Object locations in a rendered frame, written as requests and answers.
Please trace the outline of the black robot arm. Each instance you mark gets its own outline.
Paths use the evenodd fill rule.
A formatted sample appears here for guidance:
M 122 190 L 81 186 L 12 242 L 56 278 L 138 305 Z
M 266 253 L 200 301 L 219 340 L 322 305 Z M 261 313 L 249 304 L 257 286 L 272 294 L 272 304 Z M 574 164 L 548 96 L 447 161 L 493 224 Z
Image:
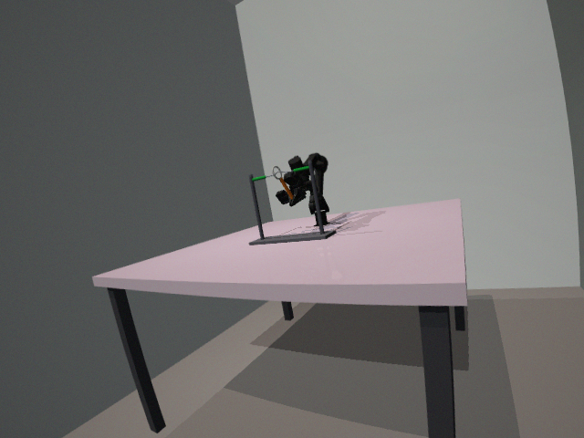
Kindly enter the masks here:
M 326 159 L 326 157 L 319 155 L 319 153 L 314 153 L 314 154 L 310 154 L 305 162 L 302 162 L 301 158 L 296 156 L 294 158 L 291 158 L 288 161 L 288 164 L 289 164 L 291 170 L 293 171 L 296 168 L 308 166 L 309 160 L 311 160 L 313 162 L 313 168 L 315 171 L 315 179 L 316 179 L 316 185 L 318 187 L 318 200 L 319 200 L 320 211 L 325 210 L 325 211 L 321 211 L 322 222 L 323 222 L 323 225 L 330 224 L 330 223 L 328 223 L 327 215 L 326 215 L 326 213 L 329 212 L 329 206 L 328 206 L 325 198 L 323 197 L 324 172 L 328 169 L 328 165 L 329 165 L 329 162 Z M 309 169 L 299 171 L 299 172 L 287 172 L 286 174 L 284 174 L 284 181 L 285 181 L 285 183 L 287 183 L 289 185 L 289 187 L 291 187 L 294 183 L 301 184 L 302 178 L 304 178 L 306 181 L 309 181 L 309 175 L 310 175 Z M 319 226 L 317 212 L 315 212 L 317 210 L 316 210 L 314 195 L 309 196 L 308 207 L 309 207 L 310 213 L 314 214 L 316 217 L 317 224 L 314 226 Z

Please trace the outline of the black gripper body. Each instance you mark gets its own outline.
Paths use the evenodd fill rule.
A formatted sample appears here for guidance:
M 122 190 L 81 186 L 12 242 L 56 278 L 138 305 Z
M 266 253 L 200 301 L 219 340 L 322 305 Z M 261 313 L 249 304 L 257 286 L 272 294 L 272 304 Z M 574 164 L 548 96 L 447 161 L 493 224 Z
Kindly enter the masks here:
M 302 178 L 302 182 L 301 184 L 299 184 L 298 182 L 294 183 L 291 187 L 289 187 L 289 190 L 293 193 L 294 195 L 294 189 L 296 189 L 297 187 L 299 187 L 301 189 L 301 191 L 304 193 L 304 195 L 306 195 L 306 191 L 310 191 L 310 195 L 314 195 L 313 194 L 313 188 L 312 188 L 312 182 L 311 180 L 306 181 L 304 178 Z M 282 204 L 286 204 L 289 203 L 289 199 L 286 196 L 286 191 L 282 190 L 276 193 L 276 198 L 282 203 Z

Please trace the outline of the orange long bar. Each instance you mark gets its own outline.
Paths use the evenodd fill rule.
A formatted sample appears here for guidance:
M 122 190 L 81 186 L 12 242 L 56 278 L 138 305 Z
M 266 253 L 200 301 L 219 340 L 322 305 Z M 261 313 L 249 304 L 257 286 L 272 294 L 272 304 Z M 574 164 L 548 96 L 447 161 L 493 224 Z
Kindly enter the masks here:
M 274 174 L 274 168 L 275 168 L 275 167 L 277 167 L 277 166 L 274 166 L 274 167 L 272 168 L 272 173 L 273 173 L 273 175 L 274 175 L 274 176 L 275 176 L 275 174 Z M 279 167 L 277 167 L 277 168 L 279 169 Z M 280 170 L 280 169 L 279 169 L 279 170 Z M 281 170 L 280 170 L 280 171 L 281 171 Z M 277 178 L 277 177 L 275 176 L 275 178 Z M 293 199 L 293 194 L 290 192 L 290 190 L 288 189 L 288 187 L 287 187 L 287 185 L 286 185 L 285 181 L 283 180 L 283 178 L 282 178 L 282 172 L 280 172 L 280 177 L 279 177 L 279 178 L 277 178 L 277 179 L 279 179 L 279 181 L 280 181 L 280 182 L 283 184 L 283 186 L 284 186 L 284 188 L 286 189 L 286 191 L 287 191 L 287 193 L 288 193 L 289 197 L 290 197 L 290 198 L 291 198 L 291 200 L 292 200 L 292 199 Z

